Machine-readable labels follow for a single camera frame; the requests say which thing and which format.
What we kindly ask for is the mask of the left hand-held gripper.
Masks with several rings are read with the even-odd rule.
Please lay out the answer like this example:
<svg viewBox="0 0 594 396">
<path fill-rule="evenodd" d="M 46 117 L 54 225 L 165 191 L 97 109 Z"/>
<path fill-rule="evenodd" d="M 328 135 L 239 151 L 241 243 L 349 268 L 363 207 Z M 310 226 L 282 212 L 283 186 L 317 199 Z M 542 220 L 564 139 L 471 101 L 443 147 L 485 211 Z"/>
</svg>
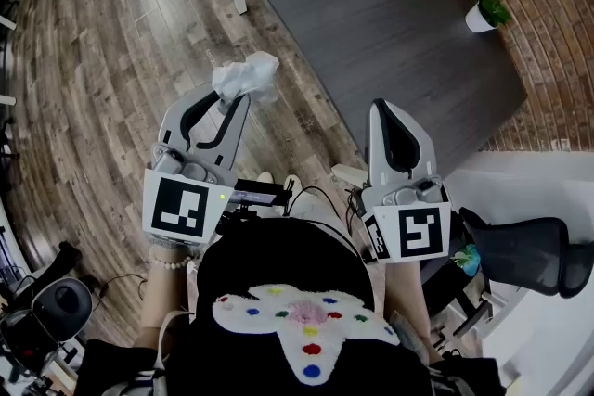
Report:
<svg viewBox="0 0 594 396">
<path fill-rule="evenodd" d="M 207 245 L 230 203 L 237 183 L 230 169 L 250 96 L 233 101 L 211 142 L 196 144 L 203 160 L 185 153 L 190 150 L 190 129 L 218 100 L 219 95 L 207 83 L 179 97 L 164 114 L 160 143 L 152 147 L 143 185 L 142 229 L 158 239 L 189 247 Z"/>
</svg>

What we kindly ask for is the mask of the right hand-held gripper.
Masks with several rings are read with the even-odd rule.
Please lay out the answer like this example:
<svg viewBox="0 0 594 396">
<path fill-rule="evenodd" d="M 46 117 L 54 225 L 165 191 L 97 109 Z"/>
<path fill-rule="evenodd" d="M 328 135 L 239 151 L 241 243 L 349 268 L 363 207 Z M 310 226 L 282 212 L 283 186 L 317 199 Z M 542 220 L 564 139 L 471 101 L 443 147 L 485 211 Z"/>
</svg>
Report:
<svg viewBox="0 0 594 396">
<path fill-rule="evenodd" d="M 361 193 L 362 221 L 377 261 L 447 256 L 452 207 L 443 197 L 443 180 L 432 175 L 437 171 L 433 141 L 412 116 L 383 99 L 369 110 L 368 171 L 373 187 Z M 429 177 L 390 185 L 421 176 Z"/>
</svg>

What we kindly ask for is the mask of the white cloth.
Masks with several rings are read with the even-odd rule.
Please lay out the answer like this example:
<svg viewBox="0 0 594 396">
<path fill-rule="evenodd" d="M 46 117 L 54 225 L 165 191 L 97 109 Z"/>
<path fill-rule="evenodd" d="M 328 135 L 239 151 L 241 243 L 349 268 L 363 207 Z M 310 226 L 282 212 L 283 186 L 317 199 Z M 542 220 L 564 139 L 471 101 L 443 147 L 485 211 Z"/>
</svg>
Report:
<svg viewBox="0 0 594 396">
<path fill-rule="evenodd" d="M 244 62 L 231 62 L 213 70 L 212 87 L 219 95 L 219 105 L 228 109 L 241 96 L 261 104 L 272 104 L 278 100 L 274 86 L 279 66 L 277 57 L 264 51 L 248 55 Z"/>
</svg>

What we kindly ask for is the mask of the person's left forearm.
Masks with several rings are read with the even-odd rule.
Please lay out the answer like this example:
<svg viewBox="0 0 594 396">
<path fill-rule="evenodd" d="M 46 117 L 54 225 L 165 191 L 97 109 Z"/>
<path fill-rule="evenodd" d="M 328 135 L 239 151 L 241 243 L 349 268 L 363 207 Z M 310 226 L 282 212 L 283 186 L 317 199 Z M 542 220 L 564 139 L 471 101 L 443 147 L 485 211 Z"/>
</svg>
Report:
<svg viewBox="0 0 594 396">
<path fill-rule="evenodd" d="M 140 327 L 133 346 L 156 350 L 165 317 L 188 310 L 187 266 L 197 255 L 186 248 L 150 249 L 150 267 L 144 290 Z"/>
</svg>

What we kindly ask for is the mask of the person's right forearm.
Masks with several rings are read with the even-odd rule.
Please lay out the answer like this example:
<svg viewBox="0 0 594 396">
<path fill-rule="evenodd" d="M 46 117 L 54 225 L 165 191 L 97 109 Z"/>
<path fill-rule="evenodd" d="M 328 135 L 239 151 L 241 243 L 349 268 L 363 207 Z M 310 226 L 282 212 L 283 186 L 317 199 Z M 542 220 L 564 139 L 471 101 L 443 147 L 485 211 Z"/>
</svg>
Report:
<svg viewBox="0 0 594 396">
<path fill-rule="evenodd" d="M 385 268 L 384 318 L 394 312 L 411 325 L 425 349 L 428 364 L 442 360 L 431 343 L 431 322 L 423 295 L 418 262 L 390 263 Z"/>
</svg>

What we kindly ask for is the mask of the black chest-mounted device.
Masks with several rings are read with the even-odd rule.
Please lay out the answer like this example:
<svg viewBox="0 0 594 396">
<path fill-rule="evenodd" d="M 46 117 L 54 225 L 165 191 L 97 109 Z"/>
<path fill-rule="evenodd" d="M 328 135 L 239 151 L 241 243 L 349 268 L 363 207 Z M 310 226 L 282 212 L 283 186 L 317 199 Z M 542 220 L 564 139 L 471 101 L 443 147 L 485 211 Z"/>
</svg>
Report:
<svg viewBox="0 0 594 396">
<path fill-rule="evenodd" d="M 293 184 L 285 189 L 281 184 L 265 183 L 253 180 L 238 179 L 229 203 L 215 228 L 223 234 L 231 226 L 256 219 L 257 211 L 253 207 L 281 207 L 284 211 L 292 198 Z"/>
</svg>

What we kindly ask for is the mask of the person's legs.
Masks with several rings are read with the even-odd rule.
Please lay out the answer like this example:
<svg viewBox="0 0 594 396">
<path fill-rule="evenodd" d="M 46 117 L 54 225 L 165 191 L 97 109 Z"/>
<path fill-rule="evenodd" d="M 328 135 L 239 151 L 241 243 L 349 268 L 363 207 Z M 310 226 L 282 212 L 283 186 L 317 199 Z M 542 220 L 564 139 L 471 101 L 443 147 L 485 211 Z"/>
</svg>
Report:
<svg viewBox="0 0 594 396">
<path fill-rule="evenodd" d="M 303 190 L 303 184 L 297 175 L 291 174 L 285 179 L 283 187 L 288 188 L 291 184 L 291 180 L 293 187 L 292 197 L 289 204 L 289 207 L 292 206 L 290 217 L 325 223 L 338 230 L 341 234 L 348 236 L 347 228 L 327 200 L 320 199 L 318 196 L 305 191 L 296 199 L 296 204 L 293 205 L 295 198 Z M 275 183 L 273 175 L 270 172 L 262 172 L 258 176 L 257 181 L 269 184 Z M 283 207 L 255 206 L 254 209 L 258 216 L 262 218 L 280 218 L 284 213 Z"/>
</svg>

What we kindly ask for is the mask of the teal potted plant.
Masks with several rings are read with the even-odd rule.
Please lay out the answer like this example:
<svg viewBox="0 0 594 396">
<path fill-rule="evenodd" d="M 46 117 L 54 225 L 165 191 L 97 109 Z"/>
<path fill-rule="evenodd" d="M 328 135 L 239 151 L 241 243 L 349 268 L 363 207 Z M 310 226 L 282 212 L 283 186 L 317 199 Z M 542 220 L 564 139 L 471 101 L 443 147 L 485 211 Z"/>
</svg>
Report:
<svg viewBox="0 0 594 396">
<path fill-rule="evenodd" d="M 475 277 L 479 270 L 481 257 L 476 246 L 471 243 L 458 250 L 452 261 L 468 277 Z"/>
</svg>

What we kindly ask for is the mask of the person's black shirt torso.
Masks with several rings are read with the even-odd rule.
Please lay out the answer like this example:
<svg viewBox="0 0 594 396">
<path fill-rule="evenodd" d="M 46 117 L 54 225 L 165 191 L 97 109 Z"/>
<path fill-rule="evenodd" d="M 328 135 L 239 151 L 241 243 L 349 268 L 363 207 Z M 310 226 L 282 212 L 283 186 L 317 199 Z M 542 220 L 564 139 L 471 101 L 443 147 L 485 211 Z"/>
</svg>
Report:
<svg viewBox="0 0 594 396">
<path fill-rule="evenodd" d="M 492 359 L 428 364 L 407 320 L 375 311 L 361 258 L 332 227 L 256 218 L 205 252 L 194 315 L 156 350 L 88 342 L 74 396 L 505 396 Z"/>
</svg>

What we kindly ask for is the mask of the green plant in white pot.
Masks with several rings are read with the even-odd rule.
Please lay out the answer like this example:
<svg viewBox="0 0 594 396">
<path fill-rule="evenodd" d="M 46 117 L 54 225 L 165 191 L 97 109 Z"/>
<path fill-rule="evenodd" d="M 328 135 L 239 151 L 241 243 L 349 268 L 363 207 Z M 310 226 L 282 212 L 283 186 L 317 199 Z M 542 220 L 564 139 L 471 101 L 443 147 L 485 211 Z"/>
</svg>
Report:
<svg viewBox="0 0 594 396">
<path fill-rule="evenodd" d="M 511 20 L 511 14 L 501 0 L 477 0 L 465 17 L 467 26 L 475 33 L 495 30 Z"/>
</svg>

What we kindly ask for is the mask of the black mesh office chair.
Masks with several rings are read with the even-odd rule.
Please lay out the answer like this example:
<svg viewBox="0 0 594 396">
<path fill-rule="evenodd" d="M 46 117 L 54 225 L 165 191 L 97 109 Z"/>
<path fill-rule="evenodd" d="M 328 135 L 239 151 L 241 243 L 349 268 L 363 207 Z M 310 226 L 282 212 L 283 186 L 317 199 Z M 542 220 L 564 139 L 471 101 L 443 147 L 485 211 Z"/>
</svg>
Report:
<svg viewBox="0 0 594 396">
<path fill-rule="evenodd" d="M 563 220 L 545 217 L 488 224 L 466 208 L 459 215 L 488 280 L 563 299 L 575 297 L 587 286 L 594 270 L 594 241 L 572 243 Z"/>
</svg>

